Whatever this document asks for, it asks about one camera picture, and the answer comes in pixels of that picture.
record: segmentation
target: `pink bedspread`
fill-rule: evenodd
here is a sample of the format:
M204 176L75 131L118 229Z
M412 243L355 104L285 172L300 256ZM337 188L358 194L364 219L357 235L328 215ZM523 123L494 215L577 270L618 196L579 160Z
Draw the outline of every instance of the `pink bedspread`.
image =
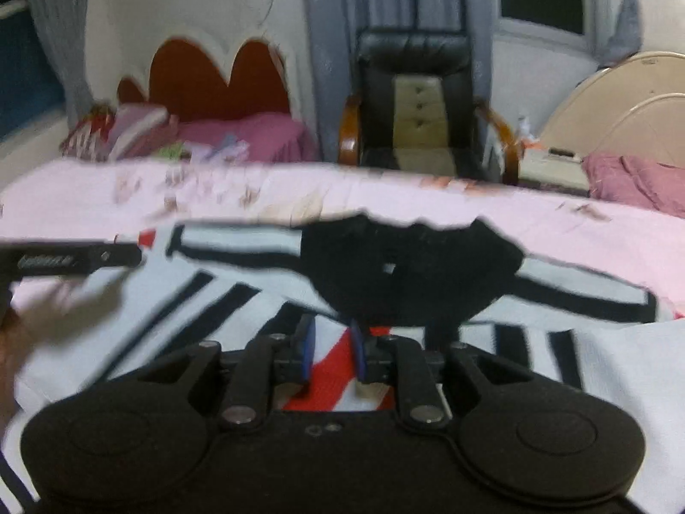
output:
M583 162L590 195L685 218L685 170L632 156L593 153Z
M181 124L178 138L216 148L229 134L249 143L248 162L278 164L319 158L319 149L306 126L285 114L256 114L235 122L207 120Z

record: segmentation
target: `curtain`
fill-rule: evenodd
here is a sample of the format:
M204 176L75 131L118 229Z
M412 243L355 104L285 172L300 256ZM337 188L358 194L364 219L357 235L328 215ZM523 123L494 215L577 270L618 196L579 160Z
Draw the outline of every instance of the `curtain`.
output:
M66 114L74 126L93 105L86 80L88 0L29 0L29 5L45 54L64 87Z
M599 69L612 68L642 49L643 29L640 0L623 0L616 32L599 60Z
M351 59L369 27L467 29L474 45L475 94L489 101L493 0L306 0L314 92L324 158L335 161L345 99L354 91Z

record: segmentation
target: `red headboard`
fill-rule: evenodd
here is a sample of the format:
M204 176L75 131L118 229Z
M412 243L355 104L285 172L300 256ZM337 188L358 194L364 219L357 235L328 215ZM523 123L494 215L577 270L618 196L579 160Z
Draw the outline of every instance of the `red headboard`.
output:
M175 38L164 43L152 61L149 99L130 77L121 80L117 94L122 104L161 104L182 122L240 120L259 112L290 114L284 70L278 51L252 39L235 57L227 82L200 47Z

